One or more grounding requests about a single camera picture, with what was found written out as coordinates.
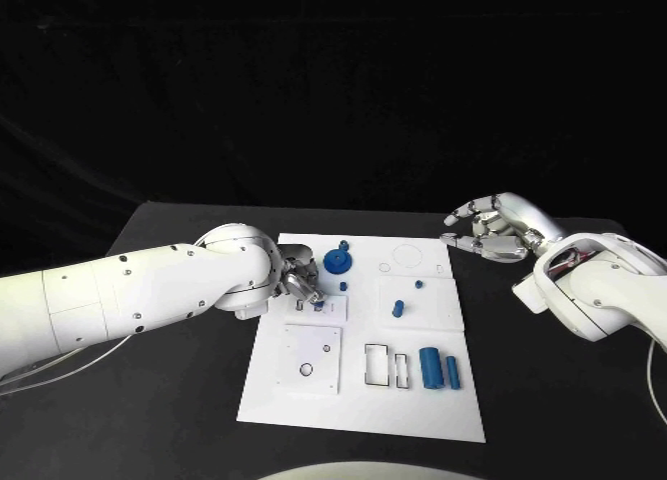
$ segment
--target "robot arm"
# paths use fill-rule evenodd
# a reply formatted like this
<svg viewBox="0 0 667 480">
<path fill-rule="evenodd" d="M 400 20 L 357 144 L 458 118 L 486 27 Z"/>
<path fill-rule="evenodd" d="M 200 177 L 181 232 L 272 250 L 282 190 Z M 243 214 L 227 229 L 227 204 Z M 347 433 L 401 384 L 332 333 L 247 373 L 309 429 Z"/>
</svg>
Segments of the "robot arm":
<svg viewBox="0 0 667 480">
<path fill-rule="evenodd" d="M 667 353 L 667 262 L 619 235 L 567 236 L 551 217 L 512 193 L 466 204 L 446 224 L 471 215 L 475 237 L 449 233 L 442 239 L 499 262 L 520 261 L 534 251 L 534 273 L 514 286 L 533 312 L 550 309 L 590 341 L 635 325 Z"/>
<path fill-rule="evenodd" d="M 192 318 L 214 305 L 247 319 L 267 312 L 273 295 L 325 299 L 309 247 L 279 248 L 240 224 L 217 228 L 198 243 L 0 278 L 0 378 L 45 358 Z"/>
</svg>

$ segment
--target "black table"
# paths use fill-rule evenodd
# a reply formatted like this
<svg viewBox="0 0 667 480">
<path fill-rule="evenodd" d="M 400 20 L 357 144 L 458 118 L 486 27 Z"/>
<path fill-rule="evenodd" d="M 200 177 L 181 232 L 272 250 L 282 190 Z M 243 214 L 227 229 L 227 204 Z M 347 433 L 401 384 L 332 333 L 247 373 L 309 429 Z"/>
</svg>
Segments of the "black table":
<svg viewBox="0 0 667 480">
<path fill-rule="evenodd" d="M 149 203 L 110 253 L 191 243 L 228 222 L 275 238 L 280 232 L 437 237 L 443 218 Z M 561 223 L 572 231 L 622 228 L 608 220 Z M 667 477 L 667 430 L 645 383 L 647 336 L 628 328 L 589 343 L 550 312 L 533 315 L 511 292 L 533 261 L 501 265 L 452 250 L 452 262 L 486 444 L 239 423 L 257 320 L 213 309 L 139 335 L 81 374 L 14 396 L 0 417 L 0 479 L 241 479 L 345 460 L 491 479 Z M 667 411 L 664 353 L 657 370 Z"/>
</svg>

